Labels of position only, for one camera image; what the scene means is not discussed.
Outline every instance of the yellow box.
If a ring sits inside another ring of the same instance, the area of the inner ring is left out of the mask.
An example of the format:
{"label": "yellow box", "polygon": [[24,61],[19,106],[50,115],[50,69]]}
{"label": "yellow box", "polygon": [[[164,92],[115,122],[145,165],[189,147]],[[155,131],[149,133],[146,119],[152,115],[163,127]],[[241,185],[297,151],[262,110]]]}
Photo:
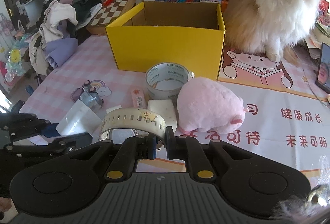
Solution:
{"label": "yellow box", "polygon": [[225,38],[218,4],[142,2],[106,31],[119,70],[174,62],[195,76],[218,78]]}

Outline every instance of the pink plush toy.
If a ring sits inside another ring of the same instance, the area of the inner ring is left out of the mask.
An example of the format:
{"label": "pink plush toy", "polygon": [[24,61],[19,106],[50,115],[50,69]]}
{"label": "pink plush toy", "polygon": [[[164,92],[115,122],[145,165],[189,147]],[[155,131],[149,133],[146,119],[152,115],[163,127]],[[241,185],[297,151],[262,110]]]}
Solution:
{"label": "pink plush toy", "polygon": [[187,82],[178,96],[179,126],[183,133],[213,129],[227,134],[239,128],[246,109],[237,97],[219,82],[197,77]]}

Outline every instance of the cartoon girl print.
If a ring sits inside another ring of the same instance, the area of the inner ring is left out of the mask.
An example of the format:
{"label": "cartoon girl print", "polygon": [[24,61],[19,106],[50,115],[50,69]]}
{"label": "cartoon girl print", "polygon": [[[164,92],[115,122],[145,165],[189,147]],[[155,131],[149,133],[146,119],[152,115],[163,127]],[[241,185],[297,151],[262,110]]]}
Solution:
{"label": "cartoon girl print", "polygon": [[223,52],[222,68],[229,78],[237,78],[252,84],[266,84],[291,88],[293,81],[281,62],[272,62],[267,57],[235,53],[230,49]]}

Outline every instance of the table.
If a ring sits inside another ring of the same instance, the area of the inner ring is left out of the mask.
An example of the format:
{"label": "table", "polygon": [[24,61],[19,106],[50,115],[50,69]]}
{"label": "table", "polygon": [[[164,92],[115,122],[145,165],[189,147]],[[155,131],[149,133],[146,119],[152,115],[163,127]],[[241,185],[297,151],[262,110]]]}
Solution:
{"label": "table", "polygon": [[[330,110],[316,99],[325,100],[326,93],[315,86],[316,66],[306,52],[298,48],[301,67],[285,61],[273,63],[264,57],[249,62],[248,55],[224,50],[219,81],[244,100],[249,108],[239,130],[226,135],[215,132],[191,132],[200,143],[220,138],[246,150],[294,167],[315,183],[319,175],[320,156],[329,155]],[[97,89],[107,87],[111,95],[103,96],[106,109],[133,105],[130,91],[144,88],[144,74],[119,71],[106,36],[91,36],[61,67],[55,69],[34,91],[21,113],[34,113],[38,118],[59,122],[73,106],[70,94],[84,81],[91,80]],[[183,161],[166,159],[166,151],[157,152],[155,161],[142,160],[138,171],[184,171]]]}

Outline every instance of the chessboard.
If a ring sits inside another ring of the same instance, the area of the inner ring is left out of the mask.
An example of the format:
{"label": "chessboard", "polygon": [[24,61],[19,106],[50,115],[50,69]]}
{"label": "chessboard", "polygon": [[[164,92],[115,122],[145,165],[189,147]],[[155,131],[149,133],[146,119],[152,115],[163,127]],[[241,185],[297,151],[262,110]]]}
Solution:
{"label": "chessboard", "polygon": [[105,34],[105,27],[120,15],[130,10],[134,6],[135,1],[136,0],[113,0],[111,4],[105,8],[101,8],[95,15],[87,27],[88,31],[91,34]]}

